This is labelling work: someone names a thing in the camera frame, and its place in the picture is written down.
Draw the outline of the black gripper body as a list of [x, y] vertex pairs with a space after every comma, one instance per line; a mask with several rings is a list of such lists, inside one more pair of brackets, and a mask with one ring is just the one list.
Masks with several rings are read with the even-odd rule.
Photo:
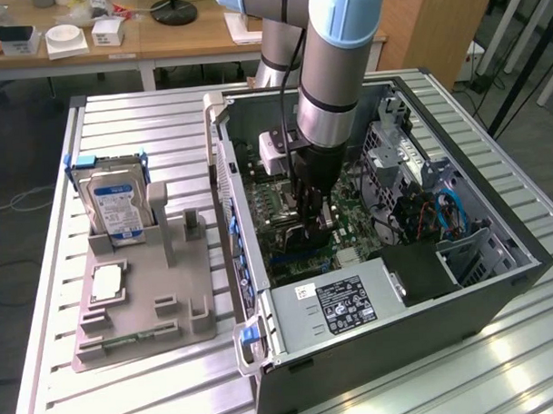
[[309, 145], [298, 149], [293, 164], [295, 193], [318, 192], [323, 197], [330, 196], [340, 177], [346, 150], [346, 143], [332, 148]]

